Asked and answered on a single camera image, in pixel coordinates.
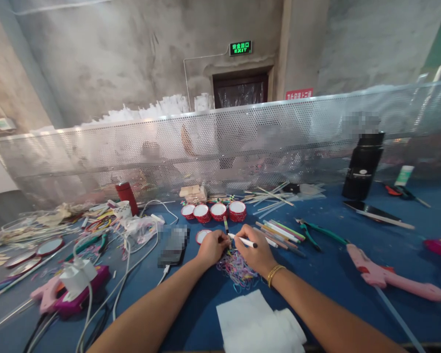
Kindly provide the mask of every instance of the hand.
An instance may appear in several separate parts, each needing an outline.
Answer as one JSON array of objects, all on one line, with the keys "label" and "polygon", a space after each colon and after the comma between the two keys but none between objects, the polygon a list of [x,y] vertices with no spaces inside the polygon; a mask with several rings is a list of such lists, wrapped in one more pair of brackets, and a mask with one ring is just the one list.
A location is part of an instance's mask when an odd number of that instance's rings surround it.
[{"label": "hand", "polygon": [[220,260],[224,249],[229,245],[230,239],[222,230],[207,233],[197,252],[196,258],[208,269]]},{"label": "hand", "polygon": [[[256,243],[258,247],[256,249],[245,246],[240,239],[248,238],[252,242]],[[243,225],[242,229],[237,233],[234,238],[235,246],[239,250],[240,254],[244,257],[248,266],[258,272],[263,278],[267,278],[270,271],[278,264],[273,257],[270,250],[270,245],[266,241],[266,238],[257,233],[249,225]]]}]

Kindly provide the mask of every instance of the doorway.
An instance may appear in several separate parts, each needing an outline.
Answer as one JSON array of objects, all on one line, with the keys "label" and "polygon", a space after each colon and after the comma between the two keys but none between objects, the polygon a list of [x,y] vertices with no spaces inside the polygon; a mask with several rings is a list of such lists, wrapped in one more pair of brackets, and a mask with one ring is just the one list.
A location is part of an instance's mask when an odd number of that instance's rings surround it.
[{"label": "doorway", "polygon": [[268,74],[235,72],[213,76],[216,109],[268,101]]}]

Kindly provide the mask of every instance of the smartphone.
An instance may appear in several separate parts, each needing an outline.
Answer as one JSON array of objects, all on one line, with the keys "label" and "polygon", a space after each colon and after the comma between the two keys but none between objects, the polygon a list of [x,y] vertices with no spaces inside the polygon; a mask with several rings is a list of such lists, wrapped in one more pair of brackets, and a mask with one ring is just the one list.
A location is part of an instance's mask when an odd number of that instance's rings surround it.
[{"label": "smartphone", "polygon": [[379,208],[369,206],[368,204],[365,204],[362,201],[343,201],[343,203],[346,206],[349,206],[349,207],[356,209],[356,210],[364,211],[367,213],[372,213],[372,214],[375,214],[375,215],[381,216],[381,217],[390,218],[395,221],[400,221],[400,222],[402,221],[400,218],[395,217],[394,215],[391,215],[390,213],[384,212],[383,210],[380,210]]},{"label": "smartphone", "polygon": [[186,244],[188,242],[189,229],[173,227],[170,238],[158,258],[158,267],[164,268],[167,265],[175,266],[183,260]]}]

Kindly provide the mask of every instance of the red sign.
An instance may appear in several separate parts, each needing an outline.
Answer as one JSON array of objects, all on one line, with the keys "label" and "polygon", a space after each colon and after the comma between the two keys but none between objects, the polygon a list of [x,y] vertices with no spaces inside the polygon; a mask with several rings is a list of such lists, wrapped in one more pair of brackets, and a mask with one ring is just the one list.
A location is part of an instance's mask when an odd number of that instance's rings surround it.
[{"label": "red sign", "polygon": [[313,88],[306,88],[303,90],[295,90],[286,92],[286,100],[310,98],[312,96]]}]

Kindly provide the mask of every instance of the black water bottle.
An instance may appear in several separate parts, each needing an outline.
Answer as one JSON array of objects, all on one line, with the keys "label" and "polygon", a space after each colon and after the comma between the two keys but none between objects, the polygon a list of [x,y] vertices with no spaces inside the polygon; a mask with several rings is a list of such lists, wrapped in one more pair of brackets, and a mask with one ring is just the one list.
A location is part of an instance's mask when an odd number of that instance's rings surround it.
[{"label": "black water bottle", "polygon": [[352,200],[365,200],[368,196],[384,150],[382,148],[384,135],[383,132],[360,135],[344,181],[342,191],[344,197]]}]

